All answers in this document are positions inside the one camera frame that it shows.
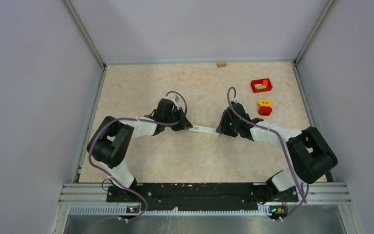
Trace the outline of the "long white remote control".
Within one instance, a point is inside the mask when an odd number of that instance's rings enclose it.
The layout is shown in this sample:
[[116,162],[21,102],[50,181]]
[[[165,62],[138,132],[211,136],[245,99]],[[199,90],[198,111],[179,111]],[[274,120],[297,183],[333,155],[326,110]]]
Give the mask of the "long white remote control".
[[215,128],[204,127],[204,126],[194,125],[192,128],[189,128],[188,131],[192,133],[198,133],[198,134],[207,134],[207,135],[215,135],[215,136],[220,135],[219,133],[216,132]]

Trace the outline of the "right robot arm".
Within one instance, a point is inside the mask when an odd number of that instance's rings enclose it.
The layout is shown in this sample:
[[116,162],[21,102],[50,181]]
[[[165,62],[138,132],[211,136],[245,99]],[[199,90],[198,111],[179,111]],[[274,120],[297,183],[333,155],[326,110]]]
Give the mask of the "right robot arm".
[[338,164],[338,159],[315,127],[289,129],[268,123],[261,118],[251,119],[241,103],[233,102],[222,114],[216,132],[222,135],[264,142],[283,150],[287,169],[271,176],[266,182],[266,195],[279,201],[286,190],[313,184]]

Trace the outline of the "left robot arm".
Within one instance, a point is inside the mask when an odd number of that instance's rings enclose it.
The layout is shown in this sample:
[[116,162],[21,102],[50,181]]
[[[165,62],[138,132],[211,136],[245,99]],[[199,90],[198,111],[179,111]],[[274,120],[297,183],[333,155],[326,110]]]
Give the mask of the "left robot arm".
[[163,98],[150,115],[140,118],[104,118],[87,145],[89,162],[111,177],[119,187],[118,195],[124,201],[135,199],[135,177],[124,162],[130,141],[134,138],[155,136],[170,127],[173,131],[191,129],[183,108],[176,99]]

